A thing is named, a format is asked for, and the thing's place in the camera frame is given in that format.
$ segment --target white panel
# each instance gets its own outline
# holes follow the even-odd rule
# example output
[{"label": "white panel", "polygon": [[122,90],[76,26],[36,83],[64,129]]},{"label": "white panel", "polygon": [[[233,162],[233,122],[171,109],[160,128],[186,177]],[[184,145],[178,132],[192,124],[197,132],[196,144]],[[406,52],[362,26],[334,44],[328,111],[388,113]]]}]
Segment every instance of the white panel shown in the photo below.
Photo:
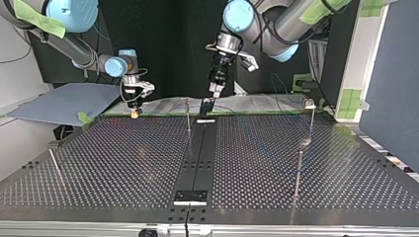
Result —
[{"label": "white panel", "polygon": [[[0,62],[28,53],[30,46],[0,17]],[[0,63],[0,116],[48,91],[34,53],[22,60]],[[46,151],[56,125],[0,118],[0,180]]]},{"label": "white panel", "polygon": [[[0,62],[24,56],[29,46],[12,25],[0,17]],[[0,108],[47,92],[34,52],[25,59],[0,63]]]},{"label": "white panel", "polygon": [[370,55],[375,49],[381,18],[360,18],[355,28],[343,88],[362,89]]},{"label": "white panel", "polygon": [[56,124],[11,120],[0,125],[0,181],[46,151]]},{"label": "white panel", "polygon": [[[362,90],[361,99],[364,99],[366,96],[387,11],[388,5],[384,7],[384,11],[380,17],[360,17],[357,20],[340,89],[337,112],[339,111],[343,90]],[[337,116],[336,119],[340,122],[359,122],[361,115],[362,110],[358,110],[353,119],[337,118]]]}]

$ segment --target vertical metal post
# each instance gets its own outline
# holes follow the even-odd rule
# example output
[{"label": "vertical metal post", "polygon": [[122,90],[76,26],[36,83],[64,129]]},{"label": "vertical metal post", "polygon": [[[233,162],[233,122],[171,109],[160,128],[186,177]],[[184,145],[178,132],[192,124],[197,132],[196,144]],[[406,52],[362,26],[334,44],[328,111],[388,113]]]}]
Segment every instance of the vertical metal post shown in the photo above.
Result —
[{"label": "vertical metal post", "polygon": [[302,151],[298,152],[298,164],[296,167],[296,179],[295,179],[295,190],[293,192],[293,198],[298,198],[299,179],[301,176],[301,165],[302,165]]},{"label": "vertical metal post", "polygon": [[56,168],[57,170],[59,170],[59,166],[58,166],[58,163],[56,163],[56,159],[55,159],[55,156],[54,156],[54,154],[53,154],[52,149],[48,149],[48,151],[49,151],[49,154],[51,155],[52,162],[53,162],[53,164],[54,164],[55,168]]},{"label": "vertical metal post", "polygon": [[310,134],[313,132],[314,114],[315,114],[315,109],[313,109],[313,112],[312,112],[312,114],[311,114]]},{"label": "vertical metal post", "polygon": [[188,132],[191,132],[191,118],[189,115],[189,98],[185,100],[186,118],[188,119]]}]

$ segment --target black cable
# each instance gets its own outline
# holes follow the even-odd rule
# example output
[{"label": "black cable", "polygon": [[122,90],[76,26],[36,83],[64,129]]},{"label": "black cable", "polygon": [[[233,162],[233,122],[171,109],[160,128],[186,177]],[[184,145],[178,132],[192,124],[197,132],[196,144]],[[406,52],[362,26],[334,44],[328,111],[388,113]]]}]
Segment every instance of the black cable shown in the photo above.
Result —
[{"label": "black cable", "polygon": [[324,6],[326,6],[327,9],[329,9],[329,11],[331,11],[333,14],[336,14],[336,15],[340,15],[340,14],[344,13],[346,11],[346,9],[348,8],[348,5],[349,5],[349,3],[348,3],[341,10],[336,10],[334,7],[332,7],[332,5],[330,5],[330,3],[327,0],[321,0],[321,2],[323,3]]},{"label": "black cable", "polygon": [[240,39],[240,45],[237,48],[237,52],[232,57],[230,57],[230,59],[228,59],[228,61],[225,61],[224,63],[222,63],[221,66],[224,66],[224,65],[227,65],[227,64],[231,63],[238,56],[238,54],[241,52],[241,50],[243,49],[243,46],[244,46],[243,38],[242,37],[238,37],[238,38]]},{"label": "black cable", "polygon": [[29,48],[28,52],[25,55],[23,55],[21,57],[18,57],[18,58],[15,58],[15,59],[12,59],[12,60],[0,61],[0,64],[11,63],[11,62],[16,62],[16,61],[22,60],[22,59],[26,58],[27,56],[29,56],[31,51],[32,51],[32,47]]},{"label": "black cable", "polygon": [[310,66],[311,66],[311,69],[313,71],[314,81],[317,83],[317,86],[318,86],[318,89],[321,92],[321,95],[323,96],[323,98],[326,101],[327,105],[329,105],[330,109],[332,110],[333,116],[336,116],[336,111],[333,109],[333,106],[332,106],[332,104],[330,104],[329,100],[327,100],[327,97],[324,94],[323,89],[321,89],[320,82],[318,81],[317,76],[316,76],[315,71],[314,71],[314,64],[313,64],[313,61],[311,59],[311,54],[310,53],[308,54],[308,61],[310,62]]},{"label": "black cable", "polygon": [[[251,6],[253,11],[255,12],[257,18],[258,18],[258,23],[259,23],[259,36],[256,37],[255,41],[253,43],[255,43],[257,40],[261,41],[261,46],[260,46],[260,50],[262,51],[263,49],[263,33],[266,31],[266,29],[268,29],[269,33],[279,42],[286,44],[286,45],[294,45],[294,44],[302,44],[305,43],[307,41],[309,41],[312,37],[315,36],[316,32],[312,31],[312,33],[310,35],[308,35],[306,38],[304,39],[299,39],[297,41],[288,41],[286,39],[283,39],[277,31],[275,31],[273,28],[271,28],[270,25],[270,21],[267,20],[264,16],[264,14],[259,14],[258,10],[256,9],[255,5],[253,5],[252,2],[250,2],[250,0],[246,0]],[[322,0],[323,4],[333,13],[335,14],[342,14],[343,12],[345,12],[346,8],[348,7],[348,5],[345,6],[344,9],[342,9],[341,11],[337,11],[336,9],[334,9],[328,2],[327,0]],[[265,29],[263,29],[262,27],[262,20],[265,23]]]}]

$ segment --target cable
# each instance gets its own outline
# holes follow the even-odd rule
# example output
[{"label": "cable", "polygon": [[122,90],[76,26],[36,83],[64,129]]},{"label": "cable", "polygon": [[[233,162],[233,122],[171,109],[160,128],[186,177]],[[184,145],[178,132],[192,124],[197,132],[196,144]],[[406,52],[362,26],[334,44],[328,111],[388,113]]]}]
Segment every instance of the cable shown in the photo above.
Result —
[{"label": "cable", "polygon": [[[310,53],[308,53],[308,61],[310,63],[311,70],[314,72],[314,65],[313,65],[313,61],[311,59],[311,54]],[[327,97],[324,94],[323,89],[321,89],[320,82],[318,81],[317,76],[316,76],[315,73],[313,73],[313,77],[314,77],[314,81],[317,83],[317,86],[318,86],[318,89],[321,92],[321,95],[323,96],[323,98],[326,101],[327,105],[329,105],[330,109],[332,110],[333,116],[336,116],[336,111],[332,108],[332,104],[330,104],[329,100],[327,100]]]},{"label": "cable", "polygon": [[[137,75],[138,77],[140,77],[140,76],[143,76],[143,75],[145,75],[145,74],[147,74],[148,73],[148,69],[147,68],[139,68],[138,70],[143,70],[143,72],[142,73],[139,73],[139,75]],[[141,93],[137,96],[137,97],[135,97],[134,99],[131,99],[131,100],[126,100],[126,98],[124,97],[124,93],[123,93],[123,83],[124,83],[124,80],[121,80],[121,83],[120,83],[120,94],[121,94],[121,98],[123,99],[123,101],[125,102],[125,103],[129,103],[129,102],[134,102],[134,101],[136,101],[136,100],[138,100],[138,98],[140,98],[141,97]]]},{"label": "cable", "polygon": [[21,57],[18,57],[18,58],[15,58],[15,59],[11,59],[11,60],[6,60],[6,61],[0,61],[0,64],[5,64],[5,63],[11,63],[11,62],[16,62],[16,61],[20,61],[20,60],[22,60],[22,59],[24,59],[24,58],[26,58],[27,56],[29,56],[29,54],[31,53],[31,51],[32,51],[32,46],[31,46],[31,44],[18,32],[18,30],[11,24],[11,27],[13,28],[13,30],[16,32],[16,34],[24,41],[24,43],[25,44],[27,44],[30,48],[29,48],[29,50],[28,50],[28,52],[25,54],[25,55],[23,55],[23,56],[21,56]]},{"label": "cable", "polygon": [[[281,43],[283,43],[283,44],[286,44],[286,45],[294,45],[294,44],[302,44],[302,43],[305,43],[305,42],[307,42],[307,41],[309,41],[312,37],[314,37],[315,35],[316,35],[316,32],[314,31],[314,30],[312,30],[312,33],[310,34],[310,35],[308,35],[306,38],[304,38],[304,39],[298,39],[297,41],[288,41],[288,40],[286,40],[286,39],[283,39],[279,34],[278,34],[278,32],[277,31],[275,31],[273,28],[271,28],[269,25],[270,25],[270,21],[269,20],[267,20],[266,18],[265,18],[265,16],[264,16],[264,14],[259,14],[259,12],[258,12],[258,10],[256,9],[256,7],[255,7],[255,5],[252,3],[252,2],[250,2],[250,0],[246,0],[251,6],[252,6],[252,8],[253,8],[253,11],[255,12],[255,14],[256,14],[256,16],[257,16],[257,18],[258,18],[258,23],[259,23],[259,36],[257,36],[256,37],[256,39],[259,39],[260,41],[261,41],[261,51],[262,51],[262,49],[263,49],[263,45],[262,45],[262,43],[263,43],[263,33],[265,32],[265,30],[266,29],[268,29],[268,31],[269,31],[269,33],[276,39],[276,40],[278,40],[279,42],[281,42]],[[262,20],[261,20],[261,18],[263,19],[263,22],[265,23],[265,25],[266,25],[266,29],[263,29],[263,26],[262,26]]]},{"label": "cable", "polygon": [[330,5],[330,3],[327,0],[321,0],[321,2],[323,3],[324,6],[326,6],[327,9],[329,9],[329,11],[331,11],[333,14],[336,14],[336,15],[340,15],[344,13],[349,5],[349,3],[347,3],[345,7],[342,8],[341,10],[336,10],[334,7],[332,7],[332,5]]},{"label": "cable", "polygon": [[288,99],[290,100],[290,102],[292,102],[292,103],[296,103],[296,104],[300,104],[301,105],[301,103],[302,102],[296,102],[296,101],[293,101],[292,99],[291,99],[291,97],[290,97],[290,94],[289,94],[289,92],[288,92],[288,90],[287,90],[287,86],[286,86],[286,84],[284,83],[284,81],[283,80],[281,80],[281,78],[280,78],[280,76],[278,76],[277,75],[277,73],[272,73],[271,74],[271,82],[274,84],[274,77],[276,77],[277,79],[278,79],[278,81],[284,86],[284,89],[286,90],[286,94],[287,94],[287,97],[288,97]]},{"label": "cable", "polygon": [[96,25],[93,25],[93,28],[95,29],[95,31],[96,31],[96,33],[98,33],[98,35],[99,36],[101,36],[103,39],[105,39],[105,40],[111,40],[110,38],[107,38],[107,37],[105,37],[99,30],[98,30],[98,28],[96,27]]},{"label": "cable", "polygon": [[11,62],[16,62],[16,61],[22,60],[22,59],[26,58],[31,53],[31,51],[32,51],[32,47],[29,48],[28,52],[25,55],[23,55],[21,57],[18,57],[18,58],[15,58],[15,59],[12,59],[12,60],[0,61],[0,64],[11,63]]},{"label": "cable", "polygon": [[272,83],[272,86],[274,87],[274,91],[275,91],[275,101],[277,102],[278,109],[282,112],[282,111],[283,111],[283,109],[281,109],[280,103],[278,102],[278,91],[277,91],[277,86],[275,86],[274,80],[272,80],[272,78],[271,78],[271,83]]},{"label": "cable", "polygon": [[19,35],[19,37],[25,42],[25,44],[27,44],[28,46],[31,46],[31,43],[28,42],[28,39],[24,38],[24,36],[21,35],[21,33],[18,31],[18,29],[15,28],[15,26],[13,24],[10,24],[10,26],[12,27],[12,29],[16,32],[16,34]]}]

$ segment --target light blue robot joint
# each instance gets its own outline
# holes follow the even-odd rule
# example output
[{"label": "light blue robot joint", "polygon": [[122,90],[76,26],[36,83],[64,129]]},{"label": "light blue robot joint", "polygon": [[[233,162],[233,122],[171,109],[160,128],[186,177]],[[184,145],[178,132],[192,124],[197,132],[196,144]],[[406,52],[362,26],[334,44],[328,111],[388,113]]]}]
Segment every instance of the light blue robot joint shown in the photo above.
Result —
[{"label": "light blue robot joint", "polygon": [[279,55],[276,55],[276,56],[271,56],[271,57],[274,58],[275,60],[279,61],[279,62],[286,62],[293,57],[293,55],[298,50],[298,47],[299,47],[298,44],[294,44],[294,45],[290,46],[285,52],[283,52]]},{"label": "light blue robot joint", "polygon": [[234,33],[247,31],[255,20],[252,5],[246,0],[231,0],[224,8],[224,24]]}]

